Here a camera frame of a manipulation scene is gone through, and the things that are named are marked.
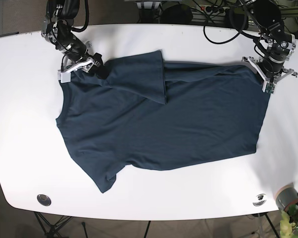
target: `dark blue t-shirt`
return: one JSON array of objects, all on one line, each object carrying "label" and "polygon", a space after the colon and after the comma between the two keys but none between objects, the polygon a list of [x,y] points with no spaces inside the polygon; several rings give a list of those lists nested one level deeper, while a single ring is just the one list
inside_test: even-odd
[{"label": "dark blue t-shirt", "polygon": [[165,63],[159,51],[106,66],[106,80],[79,70],[61,84],[57,118],[101,192],[126,165],[172,170],[256,152],[269,94],[247,67]]}]

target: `floor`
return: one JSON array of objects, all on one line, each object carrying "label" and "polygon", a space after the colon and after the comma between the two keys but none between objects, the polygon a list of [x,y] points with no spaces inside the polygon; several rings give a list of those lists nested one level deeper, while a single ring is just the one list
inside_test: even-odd
[{"label": "floor", "polygon": [[[83,25],[83,1],[75,25]],[[3,1],[3,33],[20,33],[41,29],[45,14],[46,0],[5,0]],[[90,24],[136,23],[138,9],[132,2],[123,0],[90,0]],[[279,212],[268,214],[278,230]],[[51,222],[59,216],[46,214]],[[90,238],[142,238],[147,227],[146,221],[111,221],[100,219],[74,218],[61,234],[71,238],[83,238],[81,222],[86,222]],[[276,237],[267,220],[262,218],[264,237]],[[256,238],[259,221],[251,215],[193,221],[152,222],[148,238]],[[41,238],[42,230],[31,211],[12,208],[5,200],[0,187],[0,238]]]}]

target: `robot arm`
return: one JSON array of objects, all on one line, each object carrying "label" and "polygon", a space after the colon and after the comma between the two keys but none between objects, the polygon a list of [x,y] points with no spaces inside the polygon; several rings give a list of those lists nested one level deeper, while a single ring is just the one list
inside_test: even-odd
[{"label": "robot arm", "polygon": [[[289,60],[296,49],[296,40],[293,34],[284,31],[284,22],[279,7],[270,0],[248,0],[241,2],[246,6],[248,15],[258,26],[261,37],[252,37],[253,42],[263,53],[263,58],[255,61],[253,58],[244,58],[249,61],[264,79],[263,91],[274,93],[277,83],[288,75],[297,77],[293,69],[285,69],[284,63]],[[268,43],[267,49],[260,43]]]},{"label": "robot arm", "polygon": [[73,62],[73,66],[64,69],[62,61],[61,77],[68,78],[71,71],[82,69],[106,79],[109,72],[103,64],[101,55],[96,53],[91,56],[87,46],[72,33],[72,31],[82,32],[87,28],[89,19],[87,0],[85,0],[85,8],[85,24],[81,29],[77,29],[73,24],[79,9],[79,0],[48,0],[42,37],[55,45],[56,50],[61,51],[64,57]]},{"label": "robot arm", "polygon": [[[263,53],[263,57],[259,61],[255,61],[251,57],[244,57],[243,60],[250,62],[263,78],[263,91],[274,93],[277,82],[281,79],[290,74],[297,76],[293,69],[284,68],[284,62],[289,60],[295,51],[295,36],[284,31],[281,12],[272,0],[237,1],[241,3],[243,9],[247,11],[247,15],[258,26],[261,36],[256,37],[245,32],[241,33],[251,38],[256,47]],[[101,55],[96,53],[91,56],[87,46],[72,33],[72,31],[81,32],[88,26],[88,0],[85,0],[86,20],[81,29],[73,27],[78,9],[79,0],[48,0],[42,36],[73,62],[73,65],[66,69],[64,69],[62,62],[61,77],[66,75],[68,78],[70,77],[69,72],[82,69],[87,73],[94,73],[98,77],[106,79],[109,72],[104,67]],[[232,11],[230,11],[230,21],[234,26]],[[268,43],[267,49],[263,47],[261,40]]]}]

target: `metal pot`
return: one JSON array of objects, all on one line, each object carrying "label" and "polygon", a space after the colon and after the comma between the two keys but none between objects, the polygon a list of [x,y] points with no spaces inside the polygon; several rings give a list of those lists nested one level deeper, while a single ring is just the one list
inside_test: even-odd
[{"label": "metal pot", "polygon": [[282,187],[274,197],[276,205],[280,210],[288,212],[289,206],[293,204],[298,205],[298,192],[293,186],[287,185]]}]

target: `metal bracket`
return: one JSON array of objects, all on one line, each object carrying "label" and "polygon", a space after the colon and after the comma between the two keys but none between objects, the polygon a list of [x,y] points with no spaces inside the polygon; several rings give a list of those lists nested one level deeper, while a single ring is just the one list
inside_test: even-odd
[{"label": "metal bracket", "polygon": [[285,73],[282,75],[281,73],[276,75],[274,77],[273,82],[271,82],[270,78],[267,78],[262,69],[259,67],[258,62],[261,62],[261,58],[259,60],[255,60],[253,57],[243,57],[242,61],[250,63],[251,66],[253,66],[258,74],[263,78],[263,92],[264,93],[270,93],[273,94],[275,92],[275,89],[277,87],[277,83],[281,81],[282,79],[286,78],[288,75],[292,75],[297,77],[298,73],[295,72],[293,69],[285,69],[283,68],[283,72]]},{"label": "metal bracket", "polygon": [[84,72],[88,73],[89,70],[95,65],[97,67],[100,66],[100,63],[95,61],[93,58],[89,57],[85,61],[81,61],[79,63],[75,63],[69,68],[67,67],[67,57],[65,59],[65,70],[61,72],[61,70],[58,70],[58,80],[61,81],[61,83],[68,83],[71,81],[71,72],[77,71],[78,69],[82,69]]}]

